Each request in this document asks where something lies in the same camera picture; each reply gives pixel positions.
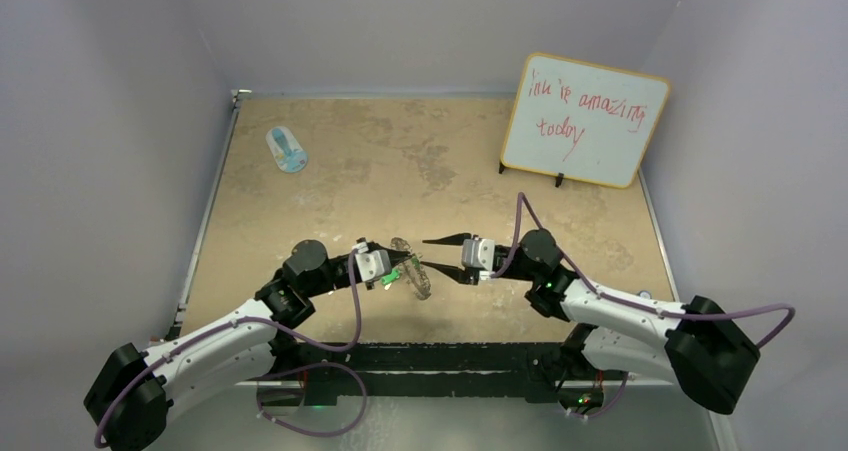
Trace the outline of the metal disc with keyrings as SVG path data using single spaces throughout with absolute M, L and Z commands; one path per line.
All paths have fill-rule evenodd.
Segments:
M 391 248 L 394 249 L 411 249 L 410 243 L 401 238 L 401 237 L 393 237 L 391 239 Z M 410 263 L 409 267 L 410 274 L 408 275 L 406 281 L 413 287 L 414 294 L 417 299 L 424 301 L 431 297 L 431 283 L 425 272 L 424 267 L 420 271 L 417 271 L 412 264 Z

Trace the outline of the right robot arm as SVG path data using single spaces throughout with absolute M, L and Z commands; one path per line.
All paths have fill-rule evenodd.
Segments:
M 561 352 L 573 377 L 596 369 L 636 373 L 676 384 L 703 408 L 730 415 L 760 359 L 759 347 L 714 301 L 655 300 L 592 281 L 547 230 L 531 230 L 513 246 L 470 233 L 434 242 L 460 247 L 461 264 L 433 269 L 460 284 L 527 281 L 525 298 L 534 310 L 574 323 L 572 344 Z

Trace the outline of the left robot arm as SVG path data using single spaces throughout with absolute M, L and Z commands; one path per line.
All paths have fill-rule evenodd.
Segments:
M 312 298 L 372 287 L 412 257 L 361 238 L 349 253 L 331 258 L 321 242 L 303 240 L 268 283 L 224 317 L 145 350 L 131 343 L 116 348 L 83 401 L 97 426 L 95 447 L 142 450 L 178 415 L 232 384 L 289 378 L 298 366 L 292 347 L 301 342 L 330 352 L 351 349 L 296 332 L 315 311 Z

